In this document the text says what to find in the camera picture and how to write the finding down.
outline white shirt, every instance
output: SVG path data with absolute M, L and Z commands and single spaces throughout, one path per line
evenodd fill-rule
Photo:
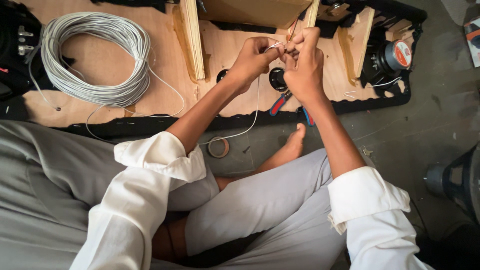
M 128 167 L 90 210 L 87 240 L 70 269 L 149 269 L 151 240 L 165 218 L 168 193 L 206 176 L 200 148 L 187 157 L 169 132 L 118 144 L 114 152 Z M 406 191 L 371 167 L 337 177 L 328 191 L 332 226 L 339 233 L 348 229 L 351 270 L 432 269 L 413 255 L 419 248 L 402 213 L 410 211 Z

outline floor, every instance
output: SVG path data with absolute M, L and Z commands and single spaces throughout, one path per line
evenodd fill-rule
M 359 149 L 365 146 L 372 151 L 371 160 L 384 179 L 409 192 L 429 236 L 439 240 L 468 218 L 449 200 L 430 195 L 423 177 L 429 164 L 448 164 L 480 139 L 480 68 L 473 68 L 463 28 L 454 23 L 440 0 L 400 2 L 429 16 L 413 59 L 410 102 L 344 114 L 340 120 Z M 295 126 L 253 127 L 245 135 L 228 139 L 226 157 L 206 155 L 206 162 L 215 174 L 251 172 L 283 146 Z M 207 133 L 201 141 L 241 131 Z M 322 147 L 318 130 L 308 128 L 303 154 Z M 415 209 L 407 217 L 423 227 Z

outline cardboard box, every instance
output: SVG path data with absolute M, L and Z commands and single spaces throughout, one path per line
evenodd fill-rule
M 200 20 L 287 29 L 312 0 L 203 0 Z
M 470 54 L 472 55 L 473 65 L 480 66 L 480 17 L 471 20 L 465 24 L 465 34 L 467 36 Z

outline shirt cuff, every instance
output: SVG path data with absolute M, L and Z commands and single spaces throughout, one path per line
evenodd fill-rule
M 180 140 L 170 132 L 160 132 L 148 139 L 117 144 L 115 160 L 125 166 L 153 170 L 171 178 L 170 190 L 206 177 L 202 151 L 197 145 L 188 154 Z
M 408 193 L 386 181 L 372 167 L 342 174 L 328 185 L 332 211 L 328 220 L 339 234 L 348 220 L 400 209 L 410 212 Z

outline gray cloth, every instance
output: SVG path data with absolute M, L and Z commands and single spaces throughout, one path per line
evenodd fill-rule
M 39 125 L 0 121 L 0 265 L 67 269 L 86 240 L 88 211 L 124 166 L 113 146 Z M 171 192 L 168 210 L 192 210 L 189 254 L 268 230 L 215 269 L 329 269 L 345 235 L 326 216 L 325 151 L 247 177 L 218 192 L 207 177 Z M 152 269 L 185 269 L 154 260 Z

